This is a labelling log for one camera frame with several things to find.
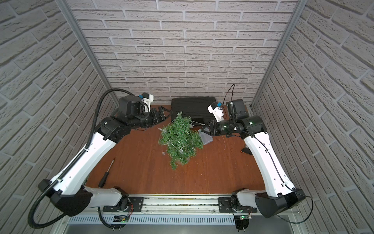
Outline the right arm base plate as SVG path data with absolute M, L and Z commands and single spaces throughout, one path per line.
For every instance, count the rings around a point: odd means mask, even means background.
M 235 196 L 233 197 L 219 197 L 218 208 L 220 213 L 257 213 L 258 209 L 250 206 L 240 205 Z

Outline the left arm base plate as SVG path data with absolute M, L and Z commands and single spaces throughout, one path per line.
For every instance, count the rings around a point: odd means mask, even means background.
M 125 212 L 129 213 L 131 210 L 135 213 L 141 212 L 143 207 L 144 197 L 126 197 L 122 198 L 115 206 L 104 206 L 103 212 Z

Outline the small green christmas tree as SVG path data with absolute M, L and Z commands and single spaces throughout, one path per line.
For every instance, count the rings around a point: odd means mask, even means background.
M 191 117 L 182 117 L 180 112 L 170 124 L 160 129 L 159 144 L 167 147 L 173 170 L 176 170 L 179 164 L 186 165 L 197 155 L 198 149 L 203 149 L 204 145 L 199 133 L 192 127 Z

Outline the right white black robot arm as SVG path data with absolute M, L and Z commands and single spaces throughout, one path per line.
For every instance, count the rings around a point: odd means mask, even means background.
M 302 189 L 294 186 L 283 170 L 262 119 L 250 116 L 242 99 L 228 102 L 227 108 L 229 119 L 225 120 L 222 104 L 212 103 L 207 109 L 215 120 L 203 127 L 202 132 L 210 136 L 226 137 L 239 134 L 254 157 L 266 187 L 264 191 L 236 191 L 234 202 L 242 207 L 256 208 L 266 218 L 302 202 L 307 196 Z

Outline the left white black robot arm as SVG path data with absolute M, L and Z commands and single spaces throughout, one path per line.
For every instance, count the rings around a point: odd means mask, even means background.
M 168 110 L 163 106 L 151 108 L 152 102 L 153 96 L 146 93 L 120 98 L 119 107 L 94 128 L 91 142 L 82 149 L 83 156 L 75 156 L 71 161 L 72 167 L 66 166 L 52 180 L 40 183 L 39 188 L 45 190 L 50 183 L 57 182 L 47 192 L 56 208 L 68 216 L 75 216 L 92 207 L 126 208 L 127 194 L 119 187 L 90 188 L 83 186 L 83 182 L 100 160 L 132 129 L 150 128 L 168 118 L 165 115 Z

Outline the clear battery box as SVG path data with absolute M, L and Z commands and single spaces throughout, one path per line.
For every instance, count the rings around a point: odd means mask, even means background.
M 203 145 L 207 145 L 207 144 L 213 142 L 213 137 L 204 133 L 204 132 L 202 132 L 201 129 L 198 130 L 198 133 L 199 133 L 199 136 L 202 140 Z

